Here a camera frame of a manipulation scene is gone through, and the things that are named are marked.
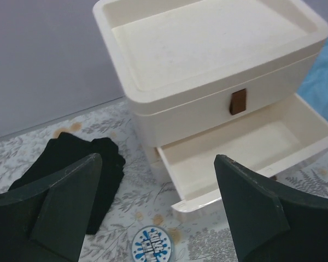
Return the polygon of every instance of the white storage box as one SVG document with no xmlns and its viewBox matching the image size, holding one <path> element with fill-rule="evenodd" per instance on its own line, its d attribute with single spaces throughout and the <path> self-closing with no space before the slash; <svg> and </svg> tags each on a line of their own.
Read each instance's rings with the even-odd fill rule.
<svg viewBox="0 0 328 262">
<path fill-rule="evenodd" d="M 328 37 L 300 0 L 101 0 L 93 12 L 180 220 L 221 208 L 217 154 L 270 177 L 328 146 L 328 123 L 295 95 Z"/>
</svg>

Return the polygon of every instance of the white box lid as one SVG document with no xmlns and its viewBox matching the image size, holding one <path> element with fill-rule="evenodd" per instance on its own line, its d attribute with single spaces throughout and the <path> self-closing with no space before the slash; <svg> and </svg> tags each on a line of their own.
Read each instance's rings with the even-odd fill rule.
<svg viewBox="0 0 328 262">
<path fill-rule="evenodd" d="M 286 67 L 328 37 L 328 24 L 301 0 L 101 0 L 93 12 L 141 115 Z"/>
</svg>

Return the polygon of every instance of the gray wall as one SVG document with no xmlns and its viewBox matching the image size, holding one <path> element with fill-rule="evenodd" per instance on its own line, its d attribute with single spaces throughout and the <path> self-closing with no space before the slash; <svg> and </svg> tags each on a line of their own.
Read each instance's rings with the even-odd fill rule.
<svg viewBox="0 0 328 262">
<path fill-rule="evenodd" d="M 0 136 L 122 96 L 97 0 L 0 0 Z"/>
</svg>

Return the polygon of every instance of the open drawer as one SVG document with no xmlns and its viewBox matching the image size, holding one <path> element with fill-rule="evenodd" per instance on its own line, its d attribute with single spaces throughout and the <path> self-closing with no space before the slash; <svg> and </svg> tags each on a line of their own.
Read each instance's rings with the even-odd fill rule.
<svg viewBox="0 0 328 262">
<path fill-rule="evenodd" d="M 197 135 L 158 148 L 188 221 L 223 208 L 214 170 L 225 154 L 267 177 L 328 147 L 328 123 L 302 98 L 290 97 Z"/>
</svg>

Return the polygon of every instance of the table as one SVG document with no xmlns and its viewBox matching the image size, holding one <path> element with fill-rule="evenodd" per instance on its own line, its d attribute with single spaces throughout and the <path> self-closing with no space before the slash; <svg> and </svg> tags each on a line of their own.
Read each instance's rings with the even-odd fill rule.
<svg viewBox="0 0 328 262">
<path fill-rule="evenodd" d="M 126 159 L 125 177 L 113 205 L 99 232 L 85 236 L 80 262 L 131 261 L 132 238 L 146 225 L 159 225 L 169 232 L 176 261 L 237 261 L 224 211 L 189 223 L 173 218 L 171 205 L 179 197 L 172 183 L 157 184 L 152 177 L 124 101 L 0 142 L 0 193 L 61 132 L 88 141 L 108 136 Z M 328 198 L 328 150 L 279 174 L 278 181 Z"/>
</svg>

